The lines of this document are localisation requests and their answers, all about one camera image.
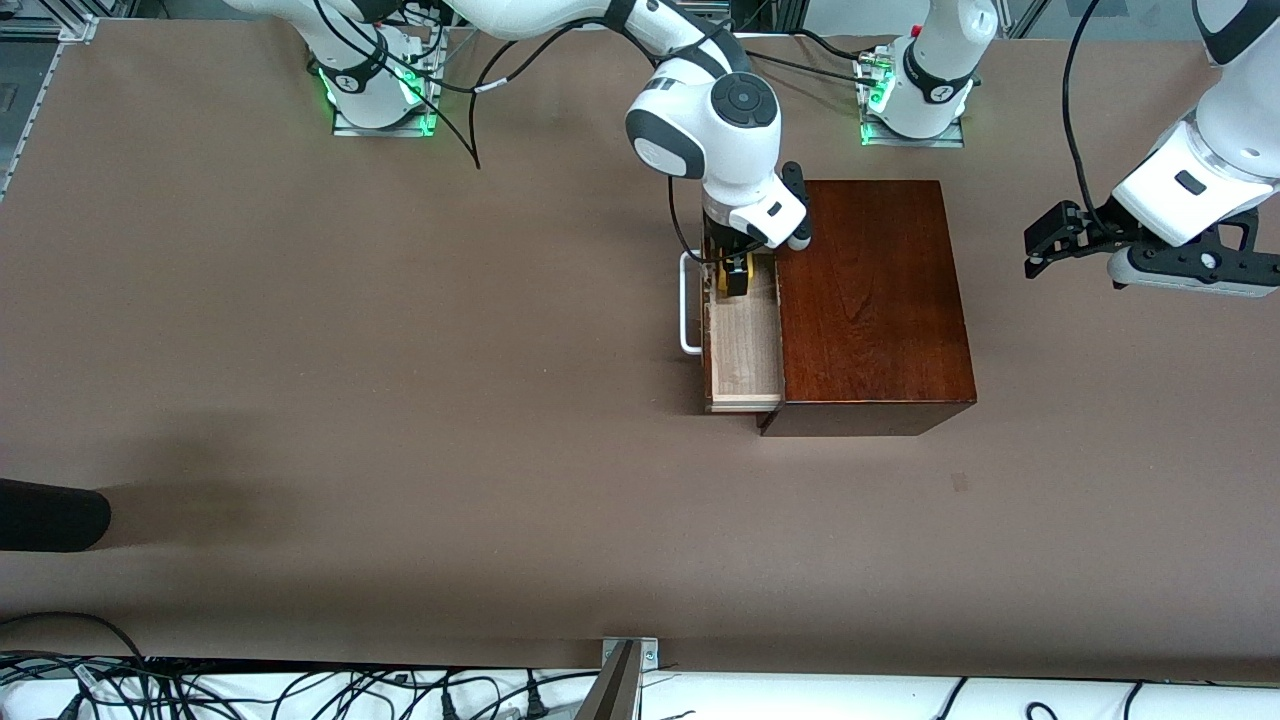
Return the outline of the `wooden drawer with white handle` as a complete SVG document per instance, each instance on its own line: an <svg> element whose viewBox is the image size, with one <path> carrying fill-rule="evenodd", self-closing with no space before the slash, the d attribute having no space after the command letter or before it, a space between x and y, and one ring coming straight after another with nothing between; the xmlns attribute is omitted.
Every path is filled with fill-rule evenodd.
<svg viewBox="0 0 1280 720"><path fill-rule="evenodd" d="M710 266L686 254L677 260L677 340L701 363L707 413L769 413L782 401L776 264L763 252L751 260L744 296L721 292Z"/></svg>

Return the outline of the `dark wooden cabinet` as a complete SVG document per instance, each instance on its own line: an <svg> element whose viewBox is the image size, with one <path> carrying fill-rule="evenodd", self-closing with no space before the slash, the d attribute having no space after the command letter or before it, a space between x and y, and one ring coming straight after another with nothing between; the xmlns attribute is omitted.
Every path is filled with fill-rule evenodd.
<svg viewBox="0 0 1280 720"><path fill-rule="evenodd" d="M764 437L920 436L978 400L942 186L809 179L776 263L782 392Z"/></svg>

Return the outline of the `white board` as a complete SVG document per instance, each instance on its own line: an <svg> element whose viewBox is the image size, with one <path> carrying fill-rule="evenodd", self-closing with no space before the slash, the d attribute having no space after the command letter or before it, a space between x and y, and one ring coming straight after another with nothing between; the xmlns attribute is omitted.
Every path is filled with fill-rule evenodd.
<svg viewBox="0 0 1280 720"><path fill-rule="evenodd" d="M0 720L522 720L532 674L571 720L584 671L198 673L166 682L106 664L0 671ZM1280 720L1280 688L1164 682L653 673L637 720Z"/></svg>

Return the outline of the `aluminium corner profile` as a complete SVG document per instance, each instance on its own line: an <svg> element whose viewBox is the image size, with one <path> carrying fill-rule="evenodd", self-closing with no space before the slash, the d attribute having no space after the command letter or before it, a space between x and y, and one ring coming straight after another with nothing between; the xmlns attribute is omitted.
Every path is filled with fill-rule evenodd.
<svg viewBox="0 0 1280 720"><path fill-rule="evenodd" d="M81 0L0 0L0 202L8 196L64 47L88 42Z"/></svg>

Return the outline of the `black cylinder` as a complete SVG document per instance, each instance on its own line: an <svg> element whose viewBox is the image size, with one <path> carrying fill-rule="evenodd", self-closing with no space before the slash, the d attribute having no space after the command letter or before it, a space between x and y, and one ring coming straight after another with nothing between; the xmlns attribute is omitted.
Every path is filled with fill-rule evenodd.
<svg viewBox="0 0 1280 720"><path fill-rule="evenodd" d="M111 519L109 500L95 489L0 478L0 551L84 552Z"/></svg>

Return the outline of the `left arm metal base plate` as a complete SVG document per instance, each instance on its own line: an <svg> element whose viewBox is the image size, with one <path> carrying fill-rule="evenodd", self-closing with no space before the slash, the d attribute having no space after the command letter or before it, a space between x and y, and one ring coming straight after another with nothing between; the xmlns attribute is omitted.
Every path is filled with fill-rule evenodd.
<svg viewBox="0 0 1280 720"><path fill-rule="evenodd" d="M891 69L888 45L878 45L870 50L860 51L858 59L852 61L852 69L856 79L870 81L869 85L861 85L856 91L859 132L863 146L920 149L961 149L964 146L963 123L959 117L955 117L947 128L937 136L911 138L891 129L884 118L877 113L899 86Z"/></svg>

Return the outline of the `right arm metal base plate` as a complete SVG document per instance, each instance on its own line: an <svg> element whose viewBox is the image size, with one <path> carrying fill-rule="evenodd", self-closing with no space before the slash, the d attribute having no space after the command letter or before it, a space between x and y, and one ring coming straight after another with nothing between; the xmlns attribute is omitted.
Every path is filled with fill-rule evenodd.
<svg viewBox="0 0 1280 720"><path fill-rule="evenodd" d="M415 36L388 41L387 64L396 78L375 67L364 88L358 76L321 67L319 76L332 106L332 133L344 137L422 138L435 133L442 99L436 83L442 50Z"/></svg>

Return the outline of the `silver metal bracket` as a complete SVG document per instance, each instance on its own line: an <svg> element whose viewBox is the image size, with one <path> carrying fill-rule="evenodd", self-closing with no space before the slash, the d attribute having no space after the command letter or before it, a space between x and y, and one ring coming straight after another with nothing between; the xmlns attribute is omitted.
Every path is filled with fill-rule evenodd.
<svg viewBox="0 0 1280 720"><path fill-rule="evenodd" d="M634 642L640 652L640 673L653 673L660 666L659 641L652 637L605 637L602 642L602 667L626 642Z"/></svg>

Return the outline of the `dark grey metal post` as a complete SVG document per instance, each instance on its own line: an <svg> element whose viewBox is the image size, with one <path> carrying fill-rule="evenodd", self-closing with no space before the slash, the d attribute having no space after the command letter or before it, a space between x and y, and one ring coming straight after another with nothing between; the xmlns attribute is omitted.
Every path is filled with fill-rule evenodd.
<svg viewBox="0 0 1280 720"><path fill-rule="evenodd" d="M635 720L645 662L641 639L613 641L573 720Z"/></svg>

